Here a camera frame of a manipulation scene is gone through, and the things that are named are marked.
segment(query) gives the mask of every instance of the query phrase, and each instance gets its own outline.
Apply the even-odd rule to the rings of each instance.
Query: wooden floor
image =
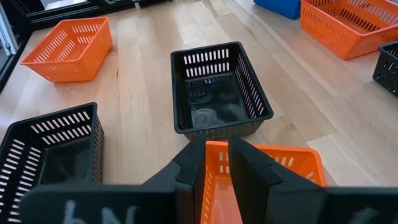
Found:
[[[332,185],[398,185],[398,99],[371,78],[378,53],[342,61],[299,20],[251,0],[175,0],[109,17],[114,45],[92,82],[53,84],[15,68],[0,95],[0,138],[12,122],[96,101],[104,181],[141,183],[188,142],[174,132],[170,53],[238,40],[275,113],[249,142],[316,149]]]

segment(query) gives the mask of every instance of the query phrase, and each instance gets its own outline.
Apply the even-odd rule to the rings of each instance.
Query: black plastic basket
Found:
[[[380,56],[373,79],[398,96],[398,41],[379,47]]]
[[[88,103],[9,126],[0,146],[0,223],[19,222],[21,197],[38,185],[102,183],[96,109]]]
[[[193,139],[254,133],[274,115],[239,42],[171,54],[174,129]]]

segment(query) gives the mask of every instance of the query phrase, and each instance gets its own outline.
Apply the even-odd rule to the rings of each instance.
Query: plastic basket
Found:
[[[254,3],[289,19],[300,17],[300,0],[254,0]]]
[[[16,122],[0,145],[0,223],[19,222],[19,201],[50,184],[101,184],[104,131],[96,103]]]
[[[50,82],[89,81],[94,79],[111,46],[107,17],[64,20],[22,64]]]
[[[274,113],[239,42],[171,54],[174,128],[193,139],[254,133]]]
[[[320,156],[313,149],[262,145],[255,147],[296,174],[320,186],[326,186]],[[206,142],[206,177],[201,223],[242,223],[229,174],[227,142]]]
[[[302,0],[301,27],[347,60],[398,39],[398,5],[380,0]]]
[[[398,96],[398,41],[379,47],[380,56],[373,79]]]

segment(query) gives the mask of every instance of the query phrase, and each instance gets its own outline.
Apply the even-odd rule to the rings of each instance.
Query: orange plastic basket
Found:
[[[347,60],[398,39],[398,4],[381,0],[302,0],[301,27]]]
[[[326,178],[319,154],[310,148],[255,145],[296,174],[325,187]],[[206,177],[201,211],[202,224],[242,223],[231,176],[228,143],[206,142]]]
[[[64,20],[21,64],[50,82],[89,81],[111,47],[107,17]]]

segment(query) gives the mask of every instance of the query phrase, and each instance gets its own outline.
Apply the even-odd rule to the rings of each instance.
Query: blue bin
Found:
[[[254,3],[289,19],[300,17],[300,0],[254,0]]]

